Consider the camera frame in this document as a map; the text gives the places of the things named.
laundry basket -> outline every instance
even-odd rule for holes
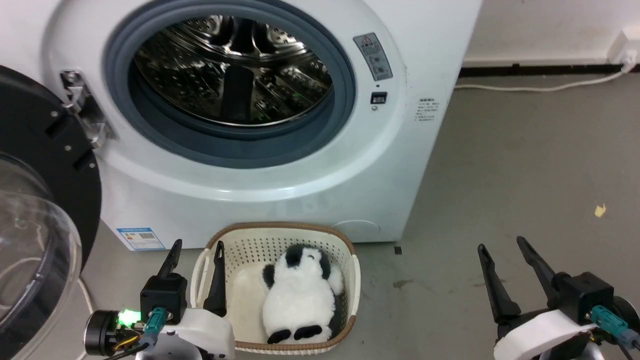
[[[200,254],[191,277],[191,306],[202,307],[209,294],[214,273],[211,259],[217,241],[225,244],[227,315],[236,337],[236,349],[273,355],[312,355],[333,349],[351,331],[360,301],[360,264],[353,244],[341,232],[320,225],[292,222],[258,222],[229,226],[216,234]],[[304,345],[267,344],[262,325],[262,304],[268,289],[262,269],[294,244],[324,250],[344,276],[344,294],[338,308],[343,309],[342,330],[330,341]]]

brown basket rim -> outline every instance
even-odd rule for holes
[[[356,253],[356,249],[354,248],[351,240],[340,231],[336,229],[332,229],[331,227],[326,227],[322,225],[315,224],[305,224],[299,222],[243,222],[240,224],[229,225],[226,228],[218,231],[211,240],[207,243],[206,248],[211,250],[213,249],[213,245],[218,241],[222,236],[226,235],[235,230],[245,230],[245,229],[257,229],[260,227],[270,227],[273,229],[299,229],[299,230],[310,230],[310,231],[318,231],[320,233],[327,233],[338,237],[349,249],[351,255]]]
[[[331,227],[326,227],[322,225],[315,224],[305,224],[299,222],[243,222],[240,224],[229,225],[226,228],[218,231],[211,240],[209,240],[207,244],[207,249],[211,250],[213,245],[218,241],[222,236],[226,235],[235,230],[244,230],[244,229],[257,229],[260,227],[270,227],[274,229],[299,229],[299,230],[309,230],[309,231],[319,231],[321,233],[327,233],[338,237],[340,240],[347,245],[349,252],[351,255],[355,255],[356,250],[349,240],[349,238],[342,234],[340,231],[336,229],[332,229]],[[324,348],[330,348],[335,345],[338,345],[353,329],[353,324],[356,322],[356,316],[351,315],[347,324],[344,326],[342,331],[333,339],[329,341],[325,341],[324,343],[317,344],[301,344],[301,345],[279,345],[279,344],[262,344],[262,343],[247,343],[244,341],[236,341],[237,348],[246,348],[251,350],[263,350],[263,351],[309,351],[309,350],[320,350]]]

teal connector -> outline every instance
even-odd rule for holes
[[[158,335],[166,324],[166,318],[166,309],[163,307],[157,307],[151,312],[139,341],[140,345],[149,344],[145,351],[152,349],[158,342]]]
[[[629,327],[624,320],[602,305],[597,305],[591,310],[591,321],[616,338]]]
[[[620,345],[625,348],[634,348],[640,346],[640,335],[629,329],[626,321],[617,317],[614,313],[607,310],[606,307],[598,305],[591,310],[591,321],[602,330],[613,335]]]

wall outlet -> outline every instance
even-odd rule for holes
[[[609,48],[607,58],[612,64],[622,64],[634,53],[640,60],[640,25],[625,28]]]

wire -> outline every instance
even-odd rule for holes
[[[82,280],[82,277],[78,277],[78,285],[80,285],[80,290],[82,290],[82,294],[84,295],[84,300],[86,301],[86,307],[89,309],[89,315],[93,314],[93,303],[91,302],[91,296],[89,295],[89,291],[86,289],[86,285]],[[86,350],[82,351],[76,360],[82,360],[87,356]]]
[[[454,89],[456,90],[478,89],[478,90],[491,90],[491,91],[501,91],[501,92],[555,92],[555,91],[565,90],[568,88],[575,88],[578,86],[606,83],[607,81],[611,81],[613,79],[619,78],[622,75],[628,74],[631,70],[633,70],[634,67],[636,67],[636,58],[635,56],[631,56],[630,59],[628,59],[628,63],[624,64],[619,72],[615,74],[611,74],[609,76],[605,76],[604,78],[600,78],[600,79],[577,81],[575,83],[568,83],[564,85],[553,86],[550,88],[530,88],[530,87],[506,88],[506,87],[500,87],[500,86],[460,84],[460,85],[456,85]]]
[[[145,350],[146,348],[149,347],[149,343],[144,343],[138,347],[135,348],[130,348],[129,350],[123,351],[119,354],[116,354],[114,356],[111,357],[107,357],[104,360],[118,360],[121,359],[123,357],[127,357],[129,355],[133,355],[133,354],[137,354],[138,352],[141,352],[142,350]]]
[[[625,349],[624,346],[622,346],[621,343],[618,343],[618,347],[620,347],[620,350],[622,350],[622,354],[625,355],[625,357],[627,358],[627,360],[634,360],[633,357],[631,357],[631,354],[629,354],[629,351],[627,351],[627,349]]]
[[[132,342],[136,341],[140,339],[140,335],[135,335],[129,339],[123,340],[119,343],[116,344],[116,346],[113,347],[113,350],[118,350],[120,347],[126,346],[126,345],[130,345]]]

